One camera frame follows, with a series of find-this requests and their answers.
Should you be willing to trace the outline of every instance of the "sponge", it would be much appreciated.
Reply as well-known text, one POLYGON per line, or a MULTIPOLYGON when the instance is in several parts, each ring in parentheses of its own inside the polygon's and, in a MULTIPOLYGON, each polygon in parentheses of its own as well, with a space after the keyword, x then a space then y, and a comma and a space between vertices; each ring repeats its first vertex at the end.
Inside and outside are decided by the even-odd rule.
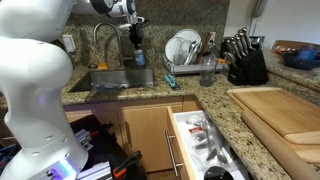
POLYGON ((107 69, 107 63, 98 63, 98 69, 107 69))

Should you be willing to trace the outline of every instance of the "backsplash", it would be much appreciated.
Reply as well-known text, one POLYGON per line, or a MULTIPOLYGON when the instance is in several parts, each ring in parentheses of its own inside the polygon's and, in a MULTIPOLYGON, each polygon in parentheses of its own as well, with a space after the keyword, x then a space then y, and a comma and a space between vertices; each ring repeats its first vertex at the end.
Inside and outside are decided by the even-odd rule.
MULTIPOLYGON (((201 37, 206 32, 216 32, 216 44, 222 41, 230 0, 175 0, 175 1, 137 1, 139 16, 150 20, 144 28, 142 50, 148 61, 162 61, 167 41, 179 30, 191 28, 201 37)), ((66 25, 64 34, 73 35, 76 52, 72 54, 75 65, 87 66, 91 62, 106 61, 110 67, 119 66, 118 46, 115 32, 108 26, 100 27, 97 45, 93 42, 93 29, 102 21, 115 25, 123 24, 124 18, 110 19, 106 15, 72 14, 66 25)), ((133 56, 133 45, 129 33, 121 31, 124 54, 133 56)))

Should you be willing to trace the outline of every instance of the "drawer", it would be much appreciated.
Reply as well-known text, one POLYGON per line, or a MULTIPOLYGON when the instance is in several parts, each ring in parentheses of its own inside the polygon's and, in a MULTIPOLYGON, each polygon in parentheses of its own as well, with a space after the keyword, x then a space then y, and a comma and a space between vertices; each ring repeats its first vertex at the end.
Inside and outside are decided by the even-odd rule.
POLYGON ((211 166, 222 166, 231 173, 234 179, 249 179, 248 172, 241 160, 230 155, 230 144, 226 141, 224 141, 223 152, 228 159, 228 164, 221 164, 216 157, 204 163, 203 160, 206 159, 208 151, 206 151, 207 154, 202 153, 199 155, 195 153, 192 148, 194 144, 191 143, 194 141, 191 140, 192 138, 189 132, 190 127, 195 126, 187 124, 186 120, 195 115, 199 116, 202 114, 206 119, 209 119, 203 111, 173 113, 170 107, 167 108, 167 111, 168 131, 165 132, 165 134, 176 176, 179 176, 182 180, 202 180, 207 168, 211 166))

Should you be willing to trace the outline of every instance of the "kitchen sink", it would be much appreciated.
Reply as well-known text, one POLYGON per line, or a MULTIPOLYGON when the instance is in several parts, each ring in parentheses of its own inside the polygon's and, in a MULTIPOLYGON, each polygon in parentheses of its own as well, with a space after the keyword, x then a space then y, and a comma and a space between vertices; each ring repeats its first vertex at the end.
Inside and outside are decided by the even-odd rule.
POLYGON ((155 87, 153 69, 125 69, 86 73, 69 92, 98 91, 137 87, 155 87))

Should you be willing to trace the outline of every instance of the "knife block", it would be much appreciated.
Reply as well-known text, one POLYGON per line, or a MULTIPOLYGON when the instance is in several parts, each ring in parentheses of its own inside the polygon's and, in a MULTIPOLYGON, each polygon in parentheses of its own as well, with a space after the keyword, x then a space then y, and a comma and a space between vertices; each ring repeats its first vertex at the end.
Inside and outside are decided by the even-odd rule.
POLYGON ((228 81, 233 85, 261 85, 269 81, 261 49, 251 51, 237 60, 237 67, 230 65, 228 81))

